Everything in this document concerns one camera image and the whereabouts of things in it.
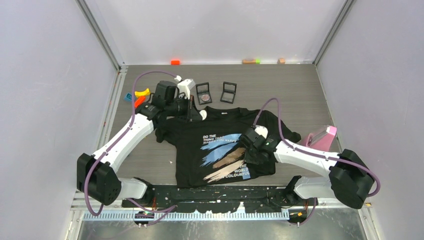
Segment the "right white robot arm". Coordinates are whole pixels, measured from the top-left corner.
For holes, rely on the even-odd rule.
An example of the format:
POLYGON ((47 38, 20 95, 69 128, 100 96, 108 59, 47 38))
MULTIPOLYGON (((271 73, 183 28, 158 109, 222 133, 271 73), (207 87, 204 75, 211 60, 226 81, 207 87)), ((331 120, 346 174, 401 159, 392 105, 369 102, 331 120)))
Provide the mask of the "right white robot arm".
POLYGON ((244 157, 249 164, 277 162, 318 174, 317 177, 296 175, 290 180, 282 192, 290 205, 327 198, 336 199, 352 209, 361 209, 366 199, 380 190, 377 176, 352 150, 338 153, 312 149, 280 135, 268 135, 263 126, 249 128, 239 141, 245 148, 244 157))

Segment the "black printed t-shirt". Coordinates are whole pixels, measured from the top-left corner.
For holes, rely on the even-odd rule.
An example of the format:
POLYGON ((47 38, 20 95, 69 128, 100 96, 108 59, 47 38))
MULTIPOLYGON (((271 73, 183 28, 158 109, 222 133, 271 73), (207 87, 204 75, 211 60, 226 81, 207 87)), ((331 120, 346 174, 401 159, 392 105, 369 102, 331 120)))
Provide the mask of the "black printed t-shirt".
POLYGON ((169 118, 155 130, 157 142, 166 141, 176 149, 175 179, 179 188, 229 184, 275 174, 274 157, 262 164, 245 161, 246 148, 240 136, 254 123, 266 127, 270 135, 278 135, 281 128, 287 140, 301 140, 300 134, 284 123, 278 124, 277 116, 268 110, 207 106, 205 111, 204 120, 169 118))

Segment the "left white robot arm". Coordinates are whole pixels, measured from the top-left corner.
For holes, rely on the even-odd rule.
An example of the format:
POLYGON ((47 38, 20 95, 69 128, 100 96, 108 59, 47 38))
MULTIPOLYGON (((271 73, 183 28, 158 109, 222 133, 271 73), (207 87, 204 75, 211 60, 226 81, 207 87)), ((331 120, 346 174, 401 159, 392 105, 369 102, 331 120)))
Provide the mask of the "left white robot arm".
POLYGON ((132 150, 168 117, 186 122, 203 120, 191 95, 194 86, 193 79, 179 83, 160 81, 151 101, 140 103, 128 123, 109 142, 77 159, 76 186, 85 198, 105 206, 123 199, 134 199, 141 207, 153 202, 148 182, 136 177, 119 178, 117 172, 132 150))

